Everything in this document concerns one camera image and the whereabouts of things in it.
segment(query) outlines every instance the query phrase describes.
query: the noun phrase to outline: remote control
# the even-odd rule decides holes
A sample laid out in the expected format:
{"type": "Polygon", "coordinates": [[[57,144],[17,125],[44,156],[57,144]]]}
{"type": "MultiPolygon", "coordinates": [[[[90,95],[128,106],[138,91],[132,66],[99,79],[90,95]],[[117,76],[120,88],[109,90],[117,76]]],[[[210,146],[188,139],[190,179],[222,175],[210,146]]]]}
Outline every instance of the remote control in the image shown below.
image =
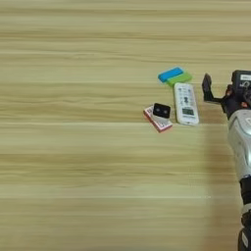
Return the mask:
{"type": "Polygon", "coordinates": [[[183,125],[199,124],[199,115],[193,86],[189,83],[176,83],[176,118],[183,125]]]}

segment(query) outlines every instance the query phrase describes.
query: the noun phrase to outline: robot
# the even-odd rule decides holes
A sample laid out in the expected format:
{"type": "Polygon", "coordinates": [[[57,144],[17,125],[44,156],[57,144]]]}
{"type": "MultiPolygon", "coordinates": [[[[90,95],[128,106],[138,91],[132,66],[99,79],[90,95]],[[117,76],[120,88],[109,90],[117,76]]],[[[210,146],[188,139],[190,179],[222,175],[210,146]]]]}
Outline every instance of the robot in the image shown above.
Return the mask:
{"type": "Polygon", "coordinates": [[[208,74],[204,76],[202,89],[204,101],[220,104],[227,117],[227,137],[243,200],[243,228],[238,236],[238,251],[251,251],[251,71],[236,70],[231,81],[223,98],[214,97],[208,74]]]}

